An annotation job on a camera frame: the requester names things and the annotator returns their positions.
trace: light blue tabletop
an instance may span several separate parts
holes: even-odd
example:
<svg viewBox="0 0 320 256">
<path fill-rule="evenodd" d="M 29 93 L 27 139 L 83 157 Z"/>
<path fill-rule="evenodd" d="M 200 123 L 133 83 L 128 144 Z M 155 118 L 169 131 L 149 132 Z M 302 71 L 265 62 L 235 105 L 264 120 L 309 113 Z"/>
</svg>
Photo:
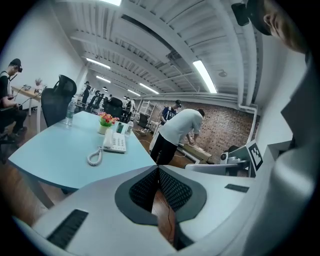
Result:
<svg viewBox="0 0 320 256">
<path fill-rule="evenodd" d="M 117 126 L 118 122 L 112 129 L 115 131 Z M 71 127 L 63 121 L 52 125 L 20 147 L 9 161 L 19 171 L 66 189 L 80 189 L 91 182 L 155 165 L 132 132 L 125 138 L 126 153 L 103 152 L 102 162 L 90 166 L 87 156 L 102 146 L 104 140 L 104 135 L 97 132 L 98 127 L 99 116 L 79 112 L 73 116 Z"/>
</svg>

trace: white ceiling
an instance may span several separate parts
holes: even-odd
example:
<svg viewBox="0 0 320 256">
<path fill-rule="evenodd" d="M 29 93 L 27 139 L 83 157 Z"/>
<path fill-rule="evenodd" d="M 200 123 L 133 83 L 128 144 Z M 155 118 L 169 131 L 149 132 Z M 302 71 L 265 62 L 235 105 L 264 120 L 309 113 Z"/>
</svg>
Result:
<svg viewBox="0 0 320 256">
<path fill-rule="evenodd" d="M 248 39 L 232 12 L 235 0 L 122 0 L 120 6 L 96 0 L 56 0 L 54 10 L 83 61 L 90 58 L 111 67 L 108 70 L 89 63 L 89 69 L 113 83 L 141 95 L 152 92 L 139 83 L 161 94 L 208 93 L 193 67 L 194 61 L 202 60 L 217 88 L 215 97 L 236 102 L 240 67 L 232 49 L 234 42 L 229 41 L 210 1 L 221 1 L 232 22 L 242 55 L 245 100 Z M 219 76 L 222 71 L 226 77 Z M 188 73 L 194 74 L 173 78 Z"/>
</svg>

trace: wooden floor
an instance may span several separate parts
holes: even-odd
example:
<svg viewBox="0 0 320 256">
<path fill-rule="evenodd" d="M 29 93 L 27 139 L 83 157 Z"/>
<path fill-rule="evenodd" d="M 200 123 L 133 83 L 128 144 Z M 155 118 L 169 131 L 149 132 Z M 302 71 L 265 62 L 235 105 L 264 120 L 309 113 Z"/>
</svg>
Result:
<svg viewBox="0 0 320 256">
<path fill-rule="evenodd" d="M 32 112 L 31 116 L 27 116 L 24 125 L 28 128 L 28 130 L 23 136 L 21 136 L 19 143 L 20 146 L 37 134 L 36 112 Z M 46 122 L 43 115 L 41 115 L 41 130 L 43 131 L 46 128 Z M 152 134 L 148 133 L 146 136 L 140 136 L 136 133 L 136 136 L 140 140 L 143 147 L 149 151 Z M 2 152 L 6 153 L 7 157 L 9 157 L 14 150 L 15 149 L 12 146 L 2 146 Z M 183 168 L 186 164 L 192 163 L 189 159 L 183 157 L 181 153 L 176 152 L 175 154 L 176 156 L 169 163 L 170 165 Z M 54 204 L 62 201 L 67 196 L 64 195 L 59 188 L 44 184 L 42 182 L 40 182 L 40 184 Z M 24 180 L 19 174 L 19 171 L 11 166 L 8 162 L 5 165 L 0 163 L 0 189 L 4 198 L 7 200 L 7 203 L 12 211 L 12 215 L 18 217 L 20 220 L 24 221 L 30 226 L 41 215 L 48 211 L 48 209 L 38 200 L 38 198 L 25 184 Z M 175 232 L 175 216 L 172 209 L 168 206 L 168 203 L 161 191 L 157 191 L 154 197 L 152 213 L 158 218 L 159 231 L 165 237 L 165 239 L 172 243 Z"/>
</svg>

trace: white bottle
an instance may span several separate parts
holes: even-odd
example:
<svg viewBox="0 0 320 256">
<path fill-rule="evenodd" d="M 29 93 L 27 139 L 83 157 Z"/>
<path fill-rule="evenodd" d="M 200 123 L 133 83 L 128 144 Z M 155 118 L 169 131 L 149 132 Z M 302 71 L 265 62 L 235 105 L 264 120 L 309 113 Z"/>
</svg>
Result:
<svg viewBox="0 0 320 256">
<path fill-rule="evenodd" d="M 124 133 L 126 137 L 130 136 L 133 127 L 134 127 L 134 122 L 132 122 L 132 121 L 128 122 L 128 125 L 127 125 L 125 133 Z"/>
<path fill-rule="evenodd" d="M 73 97 L 66 110 L 65 124 L 67 126 L 72 126 L 75 109 L 76 109 L 76 98 Z"/>
</svg>

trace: fluorescent light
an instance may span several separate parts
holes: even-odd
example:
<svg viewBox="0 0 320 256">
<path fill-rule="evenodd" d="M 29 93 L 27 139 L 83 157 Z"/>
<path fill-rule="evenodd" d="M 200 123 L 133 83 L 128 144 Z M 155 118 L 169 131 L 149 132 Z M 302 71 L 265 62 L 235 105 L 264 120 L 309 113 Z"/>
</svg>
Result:
<svg viewBox="0 0 320 256">
<path fill-rule="evenodd" d="M 104 67 L 104 68 L 106 68 L 106 69 L 110 69 L 109 66 L 107 66 L 107 65 L 105 65 L 105 64 L 103 64 L 103 63 L 101 63 L 101 62 L 95 61 L 95 60 L 93 60 L 93 59 L 86 58 L 86 60 L 87 60 L 88 62 L 92 62 L 92 63 L 94 63 L 94 64 L 100 65 L 100 66 L 102 66 L 102 67 Z"/>
<path fill-rule="evenodd" d="M 128 89 L 128 91 L 129 91 L 130 93 L 132 93 L 132 94 L 138 95 L 139 97 L 141 96 L 140 94 L 138 94 L 138 93 L 136 93 L 136 92 L 134 92 L 134 91 L 132 91 L 132 90 L 129 90 L 129 89 Z"/>
<path fill-rule="evenodd" d="M 100 0 L 102 2 L 106 2 L 115 6 L 120 6 L 121 0 Z"/>
<path fill-rule="evenodd" d="M 107 82 L 107 83 L 111 83 L 111 81 L 109 81 L 109 80 L 107 80 L 107 79 L 104 79 L 103 77 L 100 77 L 100 76 L 96 76 L 96 78 L 98 78 L 98 79 L 100 79 L 100 80 L 103 80 L 103 81 L 105 81 L 105 82 Z"/>
<path fill-rule="evenodd" d="M 151 92 L 153 92 L 153 93 L 155 93 L 155 94 L 159 94 L 159 92 L 157 92 L 157 91 L 155 91 L 155 90 L 153 90 L 153 89 L 149 88 L 148 86 L 144 85 L 143 83 L 139 83 L 139 85 L 141 85 L 141 86 L 143 86 L 143 87 L 147 88 L 148 90 L 150 90 Z"/>
<path fill-rule="evenodd" d="M 202 61 L 201 60 L 197 60 L 197 61 L 195 61 L 193 63 L 193 65 L 195 66 L 195 68 L 198 70 L 198 72 L 202 76 L 202 79 L 204 80 L 204 82 L 205 82 L 206 86 L 208 87 L 210 93 L 216 94 L 217 93 L 216 86 L 212 82 L 211 77 L 210 77 L 208 71 L 206 70 L 205 65 L 202 63 Z"/>
</svg>

